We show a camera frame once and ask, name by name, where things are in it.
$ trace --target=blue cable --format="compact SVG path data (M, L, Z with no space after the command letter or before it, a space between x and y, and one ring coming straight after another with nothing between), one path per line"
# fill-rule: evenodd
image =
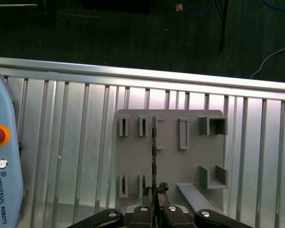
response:
M181 0L181 4L183 5L184 9L185 9L189 14L191 14L191 15L193 15L193 16L195 16L195 17L202 17L202 16L204 16L204 15L209 11L209 9L210 9L210 7L211 7L211 2L212 2L212 0L209 0L209 5L208 5L207 9L206 9L204 12L202 12L202 13L200 13L200 14L196 14L196 13L193 13L193 12L191 12L191 11L189 10L188 5L187 5L187 0Z
M263 0L264 4L267 5L268 7L270 8L273 8L273 9L277 9L277 10L282 10L285 12L285 8L283 7L279 7L279 6L274 6L274 5L271 5L268 1L266 0Z

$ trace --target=rectangular slot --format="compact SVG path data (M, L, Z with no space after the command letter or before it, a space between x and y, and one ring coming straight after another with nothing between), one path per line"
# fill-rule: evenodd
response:
M164 140L165 140L165 130L164 128L164 119L156 118L156 149L158 151L164 149Z
M139 136L149 136L148 116L139 116Z
M187 150L189 148L189 124L187 118L179 118L179 128L180 150Z
M123 116L119 120L119 136L129 136L129 117Z
M128 176L119 176L119 198L128 198Z
M205 135L227 135L228 119L224 116L199 116L200 134Z
M143 190L146 188L146 176L139 175L139 198L143 198Z

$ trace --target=dark floor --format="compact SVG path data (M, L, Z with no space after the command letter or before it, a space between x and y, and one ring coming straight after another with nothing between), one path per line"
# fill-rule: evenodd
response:
M208 4L187 1L196 11ZM222 53L215 5L196 18L176 12L175 3L156 0L149 14L136 14L60 0L57 25L0 24L0 57L249 78L267 56L285 47L285 13L262 0L229 1ZM285 82L285 52L268 60L255 79Z

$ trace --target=black stand leg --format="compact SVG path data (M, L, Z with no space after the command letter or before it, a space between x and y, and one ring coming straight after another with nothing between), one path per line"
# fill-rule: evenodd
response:
M228 0L224 0L224 9L223 9L223 17L222 17L222 31L220 35L220 45L219 51L223 51L224 47L224 37L225 37L225 28L226 28L226 18L227 18L227 9L228 9Z

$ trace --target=small object on floor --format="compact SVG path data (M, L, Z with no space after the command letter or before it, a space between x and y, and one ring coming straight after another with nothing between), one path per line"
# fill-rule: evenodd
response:
M183 9L182 9L182 4L176 4L175 5L175 9L176 9L176 11L178 12L178 11L182 11Z

